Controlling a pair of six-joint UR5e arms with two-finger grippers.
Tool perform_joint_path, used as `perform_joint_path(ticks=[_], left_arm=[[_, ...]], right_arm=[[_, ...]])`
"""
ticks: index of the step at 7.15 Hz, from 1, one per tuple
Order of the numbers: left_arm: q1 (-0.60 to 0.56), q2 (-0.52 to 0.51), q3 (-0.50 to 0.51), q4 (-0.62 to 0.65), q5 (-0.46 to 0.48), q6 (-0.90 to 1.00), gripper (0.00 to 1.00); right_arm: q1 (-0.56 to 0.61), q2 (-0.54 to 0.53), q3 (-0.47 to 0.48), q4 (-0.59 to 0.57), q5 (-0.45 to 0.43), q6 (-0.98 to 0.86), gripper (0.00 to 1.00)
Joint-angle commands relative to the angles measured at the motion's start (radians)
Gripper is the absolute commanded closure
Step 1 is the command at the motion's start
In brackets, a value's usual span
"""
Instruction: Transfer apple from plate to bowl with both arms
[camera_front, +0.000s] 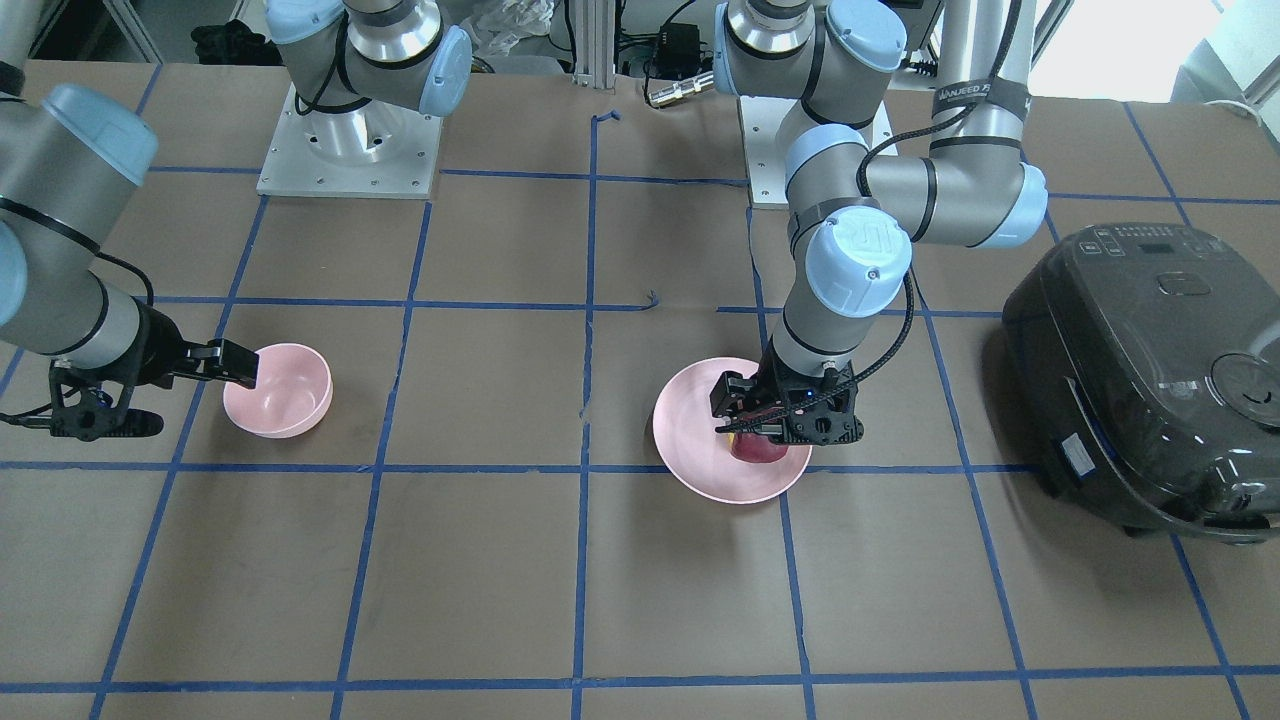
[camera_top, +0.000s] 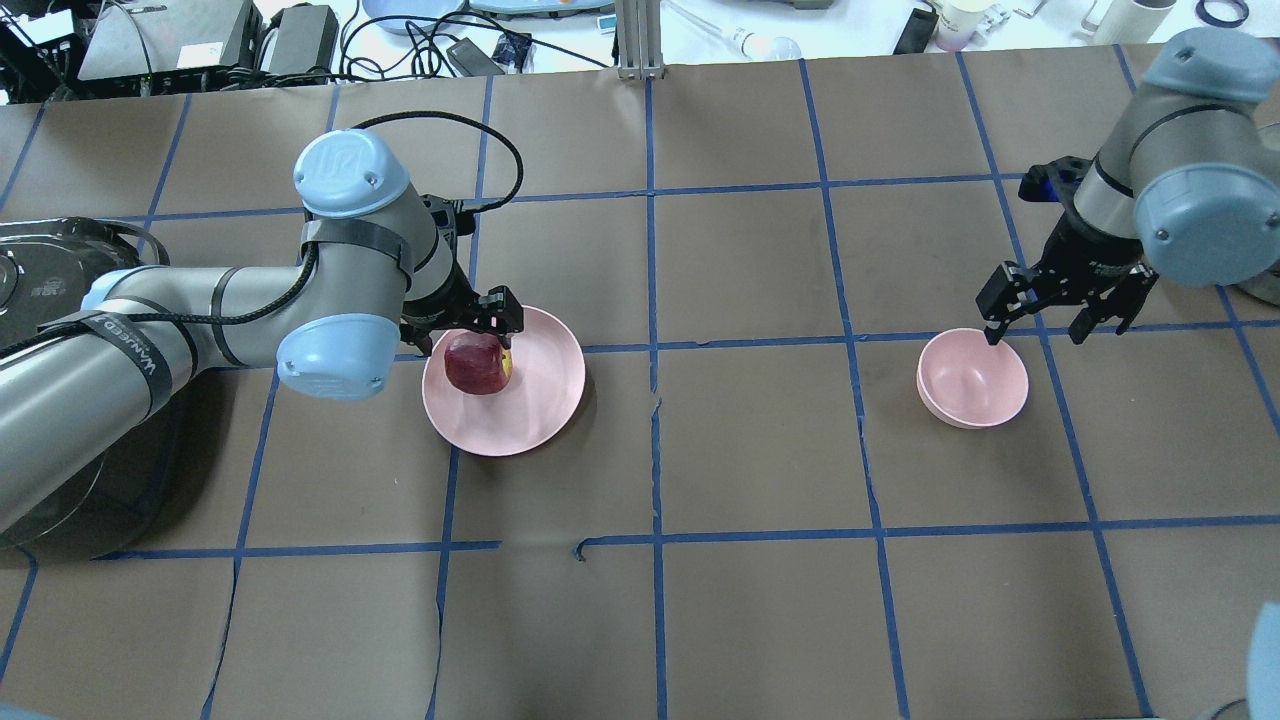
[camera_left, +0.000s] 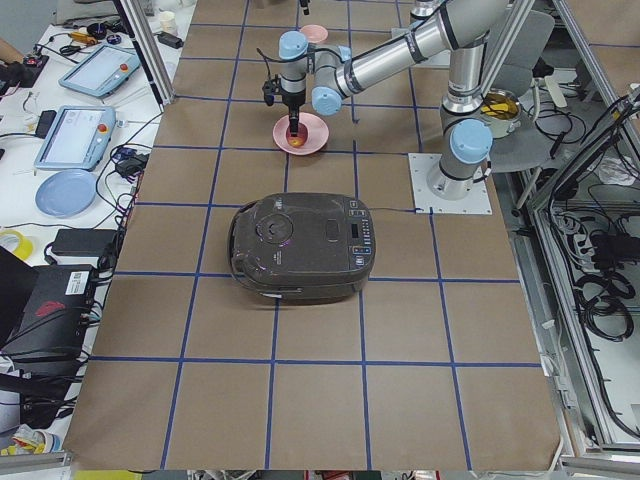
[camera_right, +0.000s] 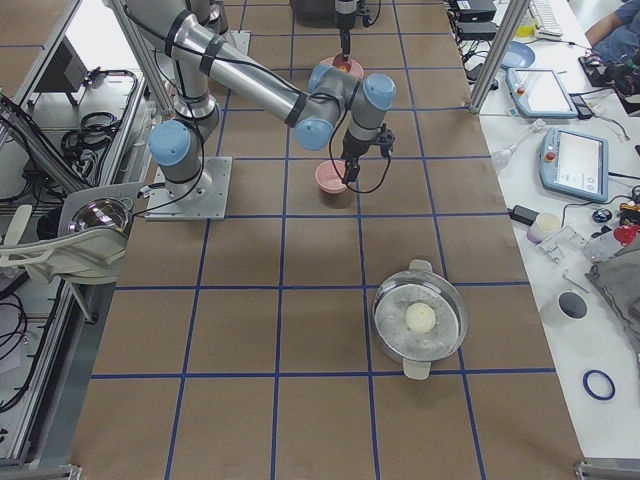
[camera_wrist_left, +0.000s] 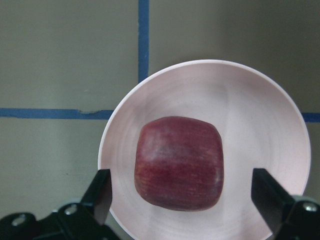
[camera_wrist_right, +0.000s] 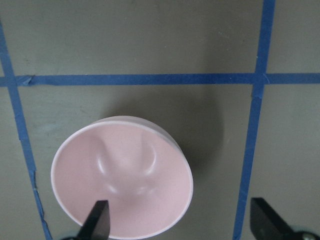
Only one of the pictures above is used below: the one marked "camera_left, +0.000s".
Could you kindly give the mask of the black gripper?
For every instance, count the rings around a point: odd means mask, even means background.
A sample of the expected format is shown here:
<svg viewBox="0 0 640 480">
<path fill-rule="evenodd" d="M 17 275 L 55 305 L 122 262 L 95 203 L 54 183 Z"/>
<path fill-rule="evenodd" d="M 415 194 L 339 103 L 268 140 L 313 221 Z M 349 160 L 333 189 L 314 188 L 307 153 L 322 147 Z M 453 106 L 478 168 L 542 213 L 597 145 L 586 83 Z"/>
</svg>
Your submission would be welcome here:
<svg viewBox="0 0 640 480">
<path fill-rule="evenodd" d="M 300 108 L 306 103 L 306 90 L 303 89 L 299 92 L 284 91 L 282 93 L 282 101 L 288 108 L 291 135 L 297 136 Z"/>
</svg>

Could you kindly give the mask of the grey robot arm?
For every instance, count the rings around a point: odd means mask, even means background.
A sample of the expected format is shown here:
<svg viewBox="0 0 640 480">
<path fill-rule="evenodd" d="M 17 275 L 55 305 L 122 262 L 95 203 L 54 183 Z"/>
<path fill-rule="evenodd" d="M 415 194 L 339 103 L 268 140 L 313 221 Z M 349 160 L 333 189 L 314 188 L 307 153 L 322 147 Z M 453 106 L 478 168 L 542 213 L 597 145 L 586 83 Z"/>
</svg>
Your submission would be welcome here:
<svg viewBox="0 0 640 480">
<path fill-rule="evenodd" d="M 441 103 L 445 148 L 426 175 L 429 190 L 437 197 L 465 198 L 480 165 L 488 163 L 493 137 L 480 119 L 481 83 L 487 39 L 491 28 L 508 10 L 505 1 L 443 1 L 432 12 L 419 10 L 404 33 L 358 55 L 347 47 L 317 46 L 300 31 L 279 38 L 280 71 L 263 85 L 264 100 L 280 97 L 288 108 L 284 127 L 286 145 L 300 149 L 309 135 L 300 109 L 311 103 L 316 113 L 339 112 L 345 99 L 449 51 L 447 92 Z"/>
</svg>

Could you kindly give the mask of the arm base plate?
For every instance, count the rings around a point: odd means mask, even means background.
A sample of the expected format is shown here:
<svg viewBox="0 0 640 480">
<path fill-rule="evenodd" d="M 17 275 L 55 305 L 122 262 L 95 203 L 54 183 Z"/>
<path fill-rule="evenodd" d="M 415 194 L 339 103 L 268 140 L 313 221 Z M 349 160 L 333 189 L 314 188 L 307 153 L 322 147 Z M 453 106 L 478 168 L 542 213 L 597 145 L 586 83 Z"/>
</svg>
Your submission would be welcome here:
<svg viewBox="0 0 640 480">
<path fill-rule="evenodd" d="M 452 180 L 440 169 L 441 155 L 409 153 L 414 209 L 423 214 L 491 215 L 487 181 L 480 165 L 467 180 Z"/>
</svg>

